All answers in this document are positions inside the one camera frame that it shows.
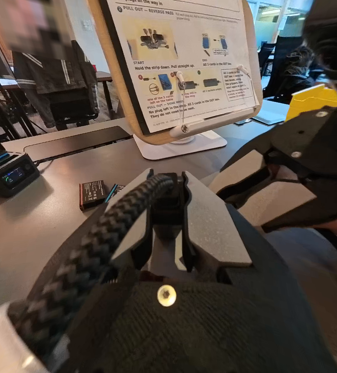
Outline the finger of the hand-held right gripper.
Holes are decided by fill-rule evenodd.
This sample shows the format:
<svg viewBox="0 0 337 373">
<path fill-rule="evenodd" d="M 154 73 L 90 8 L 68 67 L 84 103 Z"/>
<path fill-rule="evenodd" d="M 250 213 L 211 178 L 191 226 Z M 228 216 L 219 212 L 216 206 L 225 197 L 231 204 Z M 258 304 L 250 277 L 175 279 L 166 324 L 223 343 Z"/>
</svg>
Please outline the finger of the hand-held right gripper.
<svg viewBox="0 0 337 373">
<path fill-rule="evenodd" d="M 245 202 L 272 179 L 264 157 L 256 150 L 225 165 L 211 180 L 208 188 L 225 202 Z"/>
<path fill-rule="evenodd" d="M 317 196 L 298 180 L 286 166 L 270 166 L 276 171 L 266 187 L 248 198 L 238 212 L 254 227 L 281 217 L 283 214 L 314 200 Z"/>
</svg>

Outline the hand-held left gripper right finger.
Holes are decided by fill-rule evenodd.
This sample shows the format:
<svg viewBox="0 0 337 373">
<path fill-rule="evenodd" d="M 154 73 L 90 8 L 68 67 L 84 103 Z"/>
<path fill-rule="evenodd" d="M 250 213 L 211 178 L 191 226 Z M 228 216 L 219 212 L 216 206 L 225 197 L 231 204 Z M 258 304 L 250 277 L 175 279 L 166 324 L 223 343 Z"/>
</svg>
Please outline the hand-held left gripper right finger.
<svg viewBox="0 0 337 373">
<path fill-rule="evenodd" d="M 188 171 L 182 172 L 182 225 L 175 239 L 175 264 L 191 272 L 252 265 L 225 202 Z"/>
</svg>

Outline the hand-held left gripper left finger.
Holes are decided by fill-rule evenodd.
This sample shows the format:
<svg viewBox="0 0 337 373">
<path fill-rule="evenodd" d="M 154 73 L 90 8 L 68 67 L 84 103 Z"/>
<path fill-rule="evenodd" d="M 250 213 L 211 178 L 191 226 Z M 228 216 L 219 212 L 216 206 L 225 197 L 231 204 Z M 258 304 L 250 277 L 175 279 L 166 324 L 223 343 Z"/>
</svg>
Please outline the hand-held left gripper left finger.
<svg viewBox="0 0 337 373">
<path fill-rule="evenodd" d="M 122 197 L 124 197 L 131 190 L 146 181 L 154 173 L 153 169 L 146 169 L 115 196 L 110 198 L 110 208 L 113 207 Z M 133 226 L 130 228 L 119 248 L 115 251 L 111 258 L 111 263 L 114 267 L 122 269 L 124 267 L 138 268 L 133 261 L 133 250 L 143 242 L 147 235 L 147 209 L 138 217 Z"/>
</svg>

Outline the yellow plastic bin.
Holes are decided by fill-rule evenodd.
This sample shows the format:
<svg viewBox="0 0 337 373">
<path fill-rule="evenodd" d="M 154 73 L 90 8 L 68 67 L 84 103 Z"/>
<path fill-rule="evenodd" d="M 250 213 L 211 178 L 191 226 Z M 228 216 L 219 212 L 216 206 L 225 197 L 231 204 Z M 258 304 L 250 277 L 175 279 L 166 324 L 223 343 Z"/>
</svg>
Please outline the yellow plastic bin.
<svg viewBox="0 0 337 373">
<path fill-rule="evenodd" d="M 324 106 L 337 107 L 337 92 L 326 84 L 312 86 L 292 95 L 285 122 L 303 112 L 321 109 Z"/>
</svg>

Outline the blue-edged black battery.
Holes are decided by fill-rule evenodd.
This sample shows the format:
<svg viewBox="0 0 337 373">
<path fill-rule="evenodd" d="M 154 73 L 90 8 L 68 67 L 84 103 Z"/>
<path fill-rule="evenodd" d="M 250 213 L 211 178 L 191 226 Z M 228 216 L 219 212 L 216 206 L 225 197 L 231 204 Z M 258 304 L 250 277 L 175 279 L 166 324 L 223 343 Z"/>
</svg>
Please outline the blue-edged black battery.
<svg viewBox="0 0 337 373">
<path fill-rule="evenodd" d="M 109 194 L 107 195 L 104 203 L 108 203 L 111 198 L 113 198 L 119 191 L 125 188 L 125 185 L 114 184 L 113 187 L 110 189 Z"/>
</svg>

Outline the red-edged black battery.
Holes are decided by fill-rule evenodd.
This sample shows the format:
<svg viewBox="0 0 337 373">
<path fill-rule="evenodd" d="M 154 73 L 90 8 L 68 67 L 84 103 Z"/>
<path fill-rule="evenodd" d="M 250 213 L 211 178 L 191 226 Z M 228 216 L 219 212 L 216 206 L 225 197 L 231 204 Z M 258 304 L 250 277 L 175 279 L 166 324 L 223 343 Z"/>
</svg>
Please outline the red-edged black battery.
<svg viewBox="0 0 337 373">
<path fill-rule="evenodd" d="M 105 202 L 108 189 L 103 180 L 79 184 L 79 208 L 82 212 Z"/>
</svg>

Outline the black office chair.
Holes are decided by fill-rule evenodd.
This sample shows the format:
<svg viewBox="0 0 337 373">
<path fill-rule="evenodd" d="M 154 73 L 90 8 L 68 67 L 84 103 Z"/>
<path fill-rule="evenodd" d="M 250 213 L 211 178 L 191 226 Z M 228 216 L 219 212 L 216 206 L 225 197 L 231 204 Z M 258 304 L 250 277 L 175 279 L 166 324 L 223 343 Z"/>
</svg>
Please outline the black office chair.
<svg viewBox="0 0 337 373">
<path fill-rule="evenodd" d="M 289 105 L 294 93 L 311 88 L 324 74 L 302 37 L 278 36 L 272 71 L 263 98 Z"/>
</svg>

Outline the instruction sheet on wooden stand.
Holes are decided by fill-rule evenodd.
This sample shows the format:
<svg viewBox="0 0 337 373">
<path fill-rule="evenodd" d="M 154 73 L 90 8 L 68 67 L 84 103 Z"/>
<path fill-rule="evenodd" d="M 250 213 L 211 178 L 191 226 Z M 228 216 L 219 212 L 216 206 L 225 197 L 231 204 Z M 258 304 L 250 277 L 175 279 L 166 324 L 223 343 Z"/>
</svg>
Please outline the instruction sheet on wooden stand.
<svg viewBox="0 0 337 373">
<path fill-rule="evenodd" d="M 142 156 L 221 148 L 214 132 L 253 118 L 263 94 L 247 1 L 88 1 Z"/>
</svg>

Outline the black battery charger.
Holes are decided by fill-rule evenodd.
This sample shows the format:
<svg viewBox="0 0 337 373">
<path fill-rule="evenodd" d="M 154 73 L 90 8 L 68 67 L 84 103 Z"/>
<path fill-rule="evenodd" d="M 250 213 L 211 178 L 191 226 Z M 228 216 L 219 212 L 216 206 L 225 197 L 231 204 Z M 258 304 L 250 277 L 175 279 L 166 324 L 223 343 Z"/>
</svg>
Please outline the black battery charger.
<svg viewBox="0 0 337 373">
<path fill-rule="evenodd" d="M 37 166 L 27 153 L 8 152 L 0 143 L 0 198 L 16 195 L 39 176 Z"/>
</svg>

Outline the dark striped jacket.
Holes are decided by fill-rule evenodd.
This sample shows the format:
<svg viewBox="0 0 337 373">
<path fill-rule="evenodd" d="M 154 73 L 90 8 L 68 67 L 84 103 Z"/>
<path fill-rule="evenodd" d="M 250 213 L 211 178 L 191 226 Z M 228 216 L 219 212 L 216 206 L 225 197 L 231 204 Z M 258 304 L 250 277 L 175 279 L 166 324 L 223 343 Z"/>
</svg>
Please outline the dark striped jacket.
<svg viewBox="0 0 337 373">
<path fill-rule="evenodd" d="M 18 86 L 46 128 L 88 125 L 100 113 L 96 71 L 76 40 L 69 60 L 12 52 Z"/>
</svg>

